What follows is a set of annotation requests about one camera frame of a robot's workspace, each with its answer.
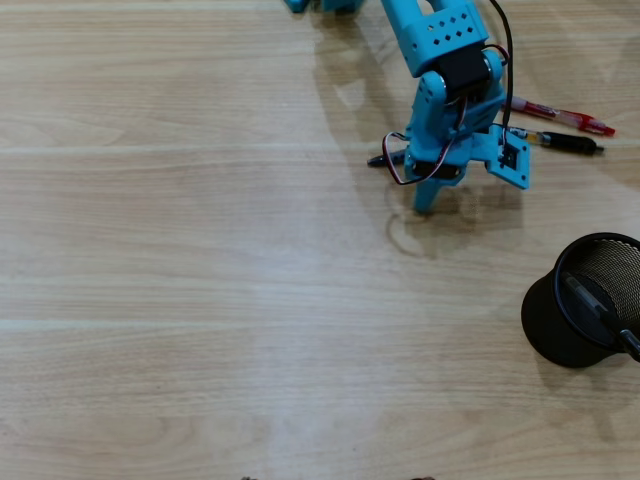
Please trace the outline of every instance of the mesh pen holder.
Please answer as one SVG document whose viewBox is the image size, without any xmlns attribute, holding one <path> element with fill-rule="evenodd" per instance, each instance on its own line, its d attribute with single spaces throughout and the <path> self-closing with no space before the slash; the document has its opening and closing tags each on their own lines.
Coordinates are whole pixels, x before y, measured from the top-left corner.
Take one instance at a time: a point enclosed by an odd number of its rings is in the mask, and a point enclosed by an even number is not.
<svg viewBox="0 0 640 480">
<path fill-rule="evenodd" d="M 597 233 L 569 245 L 527 292 L 522 326 L 538 353 L 565 367 L 625 352 L 640 362 L 640 242 Z"/>
</svg>

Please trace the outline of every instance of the pen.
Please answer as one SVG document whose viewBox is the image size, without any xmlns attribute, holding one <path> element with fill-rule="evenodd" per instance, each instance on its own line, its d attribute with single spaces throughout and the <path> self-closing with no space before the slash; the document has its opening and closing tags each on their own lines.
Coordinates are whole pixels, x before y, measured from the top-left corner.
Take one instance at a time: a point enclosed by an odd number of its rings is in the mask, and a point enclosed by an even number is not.
<svg viewBox="0 0 640 480">
<path fill-rule="evenodd" d="M 510 128 L 509 133 L 529 143 L 555 150 L 564 150 L 565 152 L 580 153 L 582 155 L 594 155 L 604 152 L 604 147 L 599 146 L 589 137 L 577 137 L 554 132 L 531 132 L 524 128 L 515 127 Z"/>
<path fill-rule="evenodd" d="M 607 137 L 613 137 L 616 133 L 615 129 L 607 127 L 603 122 L 589 115 L 538 105 L 524 98 L 513 97 L 511 109 L 515 112 L 523 112 L 534 117 L 548 118 L 549 120 L 562 123 L 563 125 L 569 125 L 583 132 L 597 133 L 599 135 L 606 135 Z"/>
</svg>

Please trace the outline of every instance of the wooden table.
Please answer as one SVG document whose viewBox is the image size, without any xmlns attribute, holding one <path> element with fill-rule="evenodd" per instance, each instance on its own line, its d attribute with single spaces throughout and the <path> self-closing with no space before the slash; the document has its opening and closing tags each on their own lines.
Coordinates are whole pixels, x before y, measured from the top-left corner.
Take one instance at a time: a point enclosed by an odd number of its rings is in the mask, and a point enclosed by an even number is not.
<svg viewBox="0 0 640 480">
<path fill-rule="evenodd" d="M 416 84 L 379 2 L 0 1 L 0 477 L 637 480 L 640 368 L 546 362 L 520 305 L 640 237 L 640 6 L 504 7 L 516 92 L 619 134 L 424 218 L 365 165 Z"/>
</svg>

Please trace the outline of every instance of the blue robotic arm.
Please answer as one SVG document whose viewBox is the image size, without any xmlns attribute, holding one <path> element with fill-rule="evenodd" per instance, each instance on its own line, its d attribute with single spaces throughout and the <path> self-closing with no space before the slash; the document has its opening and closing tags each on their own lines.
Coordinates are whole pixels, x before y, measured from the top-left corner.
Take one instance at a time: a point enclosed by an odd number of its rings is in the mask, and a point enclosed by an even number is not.
<svg viewBox="0 0 640 480">
<path fill-rule="evenodd" d="M 480 13 L 467 0 L 429 1 L 434 13 L 423 15 L 416 0 L 382 0 L 409 71 L 420 79 L 404 135 L 405 175 L 417 183 L 415 209 L 429 212 L 442 187 L 464 178 L 471 160 L 527 189 L 529 145 L 493 123 L 506 97 L 503 66 L 485 50 L 489 35 Z M 323 8 L 355 9 L 361 2 L 323 0 Z"/>
</svg>

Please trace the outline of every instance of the blue plastic bracket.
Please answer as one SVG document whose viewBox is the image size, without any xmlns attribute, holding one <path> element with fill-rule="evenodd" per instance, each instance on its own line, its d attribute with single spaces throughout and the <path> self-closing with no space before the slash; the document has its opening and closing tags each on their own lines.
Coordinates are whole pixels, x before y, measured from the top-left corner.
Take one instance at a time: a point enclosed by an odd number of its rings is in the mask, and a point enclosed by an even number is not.
<svg viewBox="0 0 640 480">
<path fill-rule="evenodd" d="M 310 0 L 284 0 L 293 13 L 302 13 L 307 8 Z M 343 10 L 355 12 L 364 3 L 364 0 L 322 0 L 322 10 L 332 12 Z"/>
<path fill-rule="evenodd" d="M 310 0 L 284 0 L 293 13 L 302 13 L 309 5 Z"/>
</svg>

